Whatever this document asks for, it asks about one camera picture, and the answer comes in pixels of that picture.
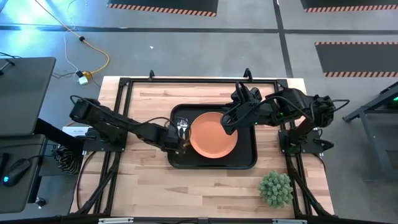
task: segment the succulent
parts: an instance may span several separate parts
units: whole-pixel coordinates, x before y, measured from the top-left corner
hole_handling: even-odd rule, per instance
[[[290,178],[286,174],[278,174],[276,170],[264,175],[258,188],[262,200],[272,208],[283,208],[293,199],[293,188],[290,186]]]

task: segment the orange bowl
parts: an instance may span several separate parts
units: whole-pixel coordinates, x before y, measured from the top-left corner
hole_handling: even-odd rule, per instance
[[[228,155],[238,141],[238,131],[227,135],[220,123],[223,114],[208,112],[197,117],[191,125],[190,142],[194,150],[207,158]]]

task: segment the butcher block tabletop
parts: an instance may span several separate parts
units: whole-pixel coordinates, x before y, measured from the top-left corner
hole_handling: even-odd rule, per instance
[[[120,77],[104,77],[99,101],[114,108]],[[287,79],[289,88],[304,93],[303,79]],[[247,84],[257,87],[264,97],[274,92],[271,84]],[[128,116],[143,122],[170,117],[174,106],[182,103],[229,103],[235,91],[233,83],[134,83]],[[126,90],[120,112],[123,113]],[[165,121],[154,121],[164,125]],[[294,218],[293,206],[270,208],[259,196],[257,186],[264,174],[272,170],[287,173],[284,155],[278,143],[279,127],[256,126],[258,160],[248,170],[175,169],[167,154],[129,133],[122,153],[114,193],[113,217],[212,217],[212,218]],[[80,203],[86,202],[100,179],[104,152],[89,161],[80,183]],[[328,182],[322,163],[312,154],[302,154],[308,188],[326,211],[333,214]],[[300,208],[302,193],[297,186]],[[105,188],[104,209],[108,194]],[[76,211],[74,200],[71,212]]]

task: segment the concrete floor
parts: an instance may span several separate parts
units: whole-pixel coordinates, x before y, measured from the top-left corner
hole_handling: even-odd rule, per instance
[[[47,0],[45,6],[62,21],[68,20],[70,1]],[[75,1],[70,14],[77,26],[143,28],[277,29],[272,0],[220,0],[216,18],[137,12],[105,7],[107,0]],[[305,13],[299,0],[279,0],[285,29],[397,30],[398,11]],[[58,23],[31,0],[8,0],[0,13],[0,25],[50,25]],[[211,32],[80,32],[106,51],[111,63],[104,75],[157,75],[240,77],[246,67],[255,77],[286,77],[278,34]],[[65,60],[63,32],[42,32],[34,26],[0,30],[0,51],[21,57],[56,57],[55,72],[73,72]],[[67,34],[68,56],[81,70],[104,63],[101,54]],[[304,78],[309,95],[349,98],[337,112],[323,139],[335,143],[325,153],[326,174],[335,213],[343,218],[379,222],[398,221],[398,182],[363,182],[364,174],[377,170],[359,120],[340,118],[374,98],[396,78],[325,78],[314,47],[316,41],[398,41],[398,35],[286,35],[293,76]],[[40,117],[61,128],[69,122],[69,96],[96,98],[94,83],[80,86],[72,78],[52,78]],[[72,202],[76,178],[46,177],[39,195],[49,204],[38,210],[28,206],[20,214],[0,215],[0,220],[64,215]]]

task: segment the fork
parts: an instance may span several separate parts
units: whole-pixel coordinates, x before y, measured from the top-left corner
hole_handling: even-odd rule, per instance
[[[183,118],[183,117],[178,117],[177,118],[177,129],[178,129],[178,135],[180,135],[180,130],[182,129],[182,138],[185,139],[185,131],[188,128],[188,119]]]

